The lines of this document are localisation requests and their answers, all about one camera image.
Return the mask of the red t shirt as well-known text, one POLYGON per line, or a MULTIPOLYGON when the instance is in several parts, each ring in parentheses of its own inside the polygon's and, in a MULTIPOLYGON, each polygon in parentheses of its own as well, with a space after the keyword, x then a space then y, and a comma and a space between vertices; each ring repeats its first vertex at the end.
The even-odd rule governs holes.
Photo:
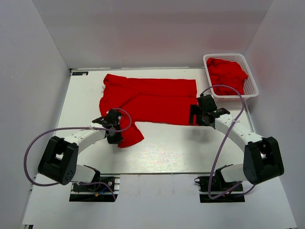
POLYGON ((189 125, 191 106, 197 104, 194 79, 126 78, 107 74, 100 100, 100 112, 105 115, 120 108, 123 140, 119 148, 135 145, 144 139, 137 122, 189 125))

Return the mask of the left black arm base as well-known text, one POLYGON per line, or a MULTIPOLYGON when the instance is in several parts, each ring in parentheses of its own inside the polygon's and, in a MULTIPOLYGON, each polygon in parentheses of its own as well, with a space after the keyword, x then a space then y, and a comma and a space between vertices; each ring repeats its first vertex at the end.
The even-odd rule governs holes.
POLYGON ((103 175, 99 170, 83 166, 90 171, 86 181, 73 182, 70 202, 115 202, 120 188, 119 175, 103 175))

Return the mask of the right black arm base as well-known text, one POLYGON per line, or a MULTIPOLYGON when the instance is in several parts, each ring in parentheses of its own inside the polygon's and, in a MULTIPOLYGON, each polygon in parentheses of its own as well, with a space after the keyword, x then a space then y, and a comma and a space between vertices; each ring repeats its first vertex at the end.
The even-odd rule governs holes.
MULTIPOLYGON (((243 185, 239 184, 235 189, 226 192, 217 199, 210 199, 208 196, 209 176, 199 176, 194 179, 199 188, 200 203, 242 203, 245 202, 243 185)), ((211 195, 216 196, 236 185, 237 182, 221 183, 213 177, 211 185, 211 195)))

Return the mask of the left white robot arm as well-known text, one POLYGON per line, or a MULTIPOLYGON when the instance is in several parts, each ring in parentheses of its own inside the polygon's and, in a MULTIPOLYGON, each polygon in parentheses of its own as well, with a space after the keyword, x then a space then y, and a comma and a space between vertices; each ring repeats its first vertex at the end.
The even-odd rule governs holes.
POLYGON ((122 140, 120 120, 122 113, 111 109, 106 116, 92 121, 87 128, 66 136, 53 136, 45 148, 38 172, 53 181, 66 185, 70 182, 81 182, 89 190, 100 187, 101 179, 97 176, 98 170, 78 164, 78 155, 95 144, 107 139, 109 144, 119 144, 122 140))

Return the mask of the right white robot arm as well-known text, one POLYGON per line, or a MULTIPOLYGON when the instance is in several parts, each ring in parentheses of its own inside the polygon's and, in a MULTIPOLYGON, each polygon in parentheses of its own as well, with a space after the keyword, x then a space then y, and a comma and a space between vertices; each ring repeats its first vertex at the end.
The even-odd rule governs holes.
POLYGON ((248 181, 260 184, 284 174, 284 165, 278 141, 274 137, 262 137, 236 120, 225 108, 217 108, 211 95, 197 98, 197 105, 190 109, 189 122, 196 118, 199 126, 210 126, 227 134, 244 153, 242 164, 228 165, 216 170, 215 184, 227 190, 233 182, 248 181))

